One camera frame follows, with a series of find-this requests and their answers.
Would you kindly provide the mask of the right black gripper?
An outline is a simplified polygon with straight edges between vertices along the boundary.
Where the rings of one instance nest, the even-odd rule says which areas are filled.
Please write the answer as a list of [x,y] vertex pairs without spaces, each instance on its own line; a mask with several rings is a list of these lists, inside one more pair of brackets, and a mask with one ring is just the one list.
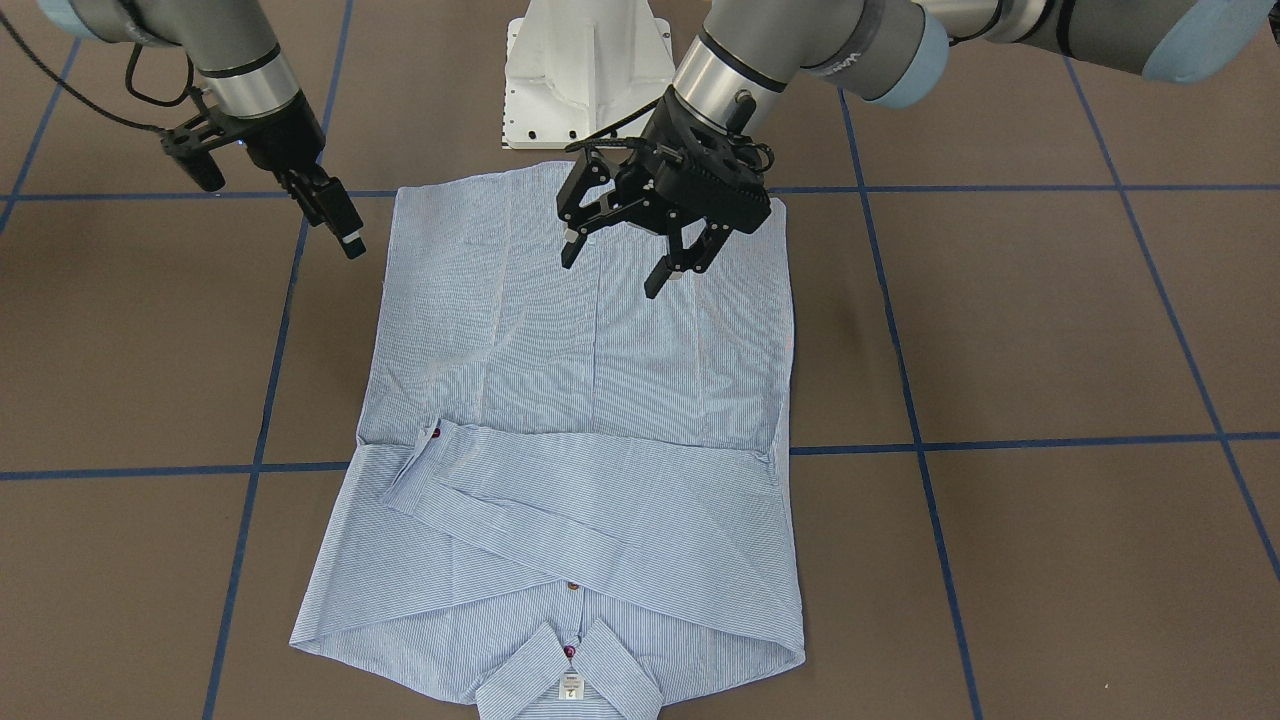
[[262,117],[241,118],[220,106],[201,106],[201,114],[160,133],[164,152],[204,191],[216,192],[225,178],[212,159],[224,146],[241,143],[250,160],[271,173],[300,205],[310,227],[325,225],[347,259],[366,252],[364,219],[342,182],[317,160],[325,138],[303,92]]

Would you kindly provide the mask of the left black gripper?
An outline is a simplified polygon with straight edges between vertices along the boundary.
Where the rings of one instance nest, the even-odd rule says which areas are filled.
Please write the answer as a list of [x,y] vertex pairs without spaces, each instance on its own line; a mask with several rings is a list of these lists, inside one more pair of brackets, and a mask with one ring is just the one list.
[[[771,214],[764,174],[773,152],[745,133],[756,110],[745,90],[730,102],[727,129],[704,123],[675,88],[566,146],[576,161],[556,196],[564,222],[564,269],[591,233],[630,223],[667,238],[667,252],[644,282],[655,299],[672,275],[705,273],[733,231],[751,233]],[[684,229],[701,223],[695,241]]]

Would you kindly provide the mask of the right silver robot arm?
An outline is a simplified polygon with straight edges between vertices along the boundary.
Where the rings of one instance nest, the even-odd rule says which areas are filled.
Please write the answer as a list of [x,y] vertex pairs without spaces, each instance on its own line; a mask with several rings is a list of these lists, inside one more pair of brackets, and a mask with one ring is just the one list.
[[69,35],[105,44],[175,49],[186,86],[173,106],[195,105],[184,123],[156,135],[163,151],[204,191],[225,184],[214,152],[239,145],[293,199],[311,227],[325,227],[344,255],[365,251],[364,222],[342,182],[320,163],[325,135],[257,1],[42,1],[40,10]]

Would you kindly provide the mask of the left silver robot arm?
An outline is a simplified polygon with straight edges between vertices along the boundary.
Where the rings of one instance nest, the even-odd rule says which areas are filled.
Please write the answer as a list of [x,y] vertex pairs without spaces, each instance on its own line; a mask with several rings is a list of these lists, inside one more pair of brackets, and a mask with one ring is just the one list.
[[716,1],[671,83],[640,109],[640,135],[613,124],[567,146],[561,264],[590,234],[628,224],[667,242],[649,299],[677,273],[707,272],[732,233],[771,214],[774,154],[754,135],[800,73],[900,109],[932,91],[952,47],[980,40],[1190,85],[1263,27],[1277,28],[1275,1]]

